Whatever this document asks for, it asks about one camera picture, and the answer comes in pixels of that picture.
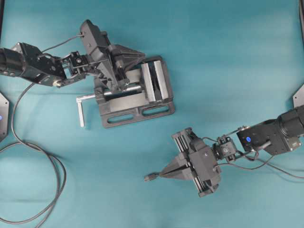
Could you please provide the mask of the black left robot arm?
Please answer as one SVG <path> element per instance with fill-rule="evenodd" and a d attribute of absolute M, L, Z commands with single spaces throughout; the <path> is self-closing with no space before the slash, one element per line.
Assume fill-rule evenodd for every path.
<path fill-rule="evenodd" d="M 98 60 L 77 51 L 60 58 L 42 53 L 27 43 L 17 43 L 13 49 L 0 50 L 0 73 L 55 87 L 64 87 L 92 75 L 103 88 L 117 92 L 125 90 L 130 83 L 127 71 L 145 59 L 144 53 L 121 45 L 110 45 L 101 54 Z"/>

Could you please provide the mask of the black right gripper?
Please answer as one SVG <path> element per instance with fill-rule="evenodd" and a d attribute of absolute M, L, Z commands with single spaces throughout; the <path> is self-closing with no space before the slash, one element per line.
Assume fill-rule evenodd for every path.
<path fill-rule="evenodd" d="M 199 138 L 192 128 L 172 136 L 179 154 L 159 173 L 162 178 L 192 180 L 200 197 L 214 193 L 221 181 L 221 168 L 211 147 Z"/>

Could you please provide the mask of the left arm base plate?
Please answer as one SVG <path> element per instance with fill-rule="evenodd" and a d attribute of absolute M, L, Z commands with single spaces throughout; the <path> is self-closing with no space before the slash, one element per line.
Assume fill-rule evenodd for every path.
<path fill-rule="evenodd" d="M 9 101 L 0 93 L 0 141 L 3 141 L 8 133 Z"/>

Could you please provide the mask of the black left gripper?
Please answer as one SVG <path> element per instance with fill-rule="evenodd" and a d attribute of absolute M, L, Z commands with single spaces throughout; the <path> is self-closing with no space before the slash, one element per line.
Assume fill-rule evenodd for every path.
<path fill-rule="evenodd" d="M 102 58 L 95 61 L 90 55 L 90 63 L 94 64 L 95 89 L 111 92 L 123 91 L 130 80 L 126 71 L 145 59 L 145 54 L 125 46 L 110 44 Z"/>

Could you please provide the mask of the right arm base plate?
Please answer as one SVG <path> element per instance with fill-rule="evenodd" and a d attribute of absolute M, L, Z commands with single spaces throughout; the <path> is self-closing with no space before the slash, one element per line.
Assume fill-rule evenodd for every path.
<path fill-rule="evenodd" d="M 302 85 L 293 95 L 294 108 L 304 105 L 304 85 Z"/>

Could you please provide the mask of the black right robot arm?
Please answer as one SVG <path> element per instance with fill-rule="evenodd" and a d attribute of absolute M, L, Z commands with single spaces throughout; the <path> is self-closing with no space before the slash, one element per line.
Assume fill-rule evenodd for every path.
<path fill-rule="evenodd" d="M 291 152 L 301 143 L 299 137 L 304 134 L 304 107 L 298 106 L 276 119 L 270 119 L 251 127 L 235 130 L 244 152 L 239 151 L 228 134 L 215 141 L 212 146 L 205 144 L 192 128 L 186 128 L 174 135 L 179 153 L 161 172 L 145 177 L 192 180 L 198 194 L 203 197 L 214 193 L 220 182 L 220 165 L 218 160 L 225 159 L 231 165 L 236 159 L 246 157 L 253 152 L 257 159 L 259 150 L 265 150 L 272 156 Z"/>

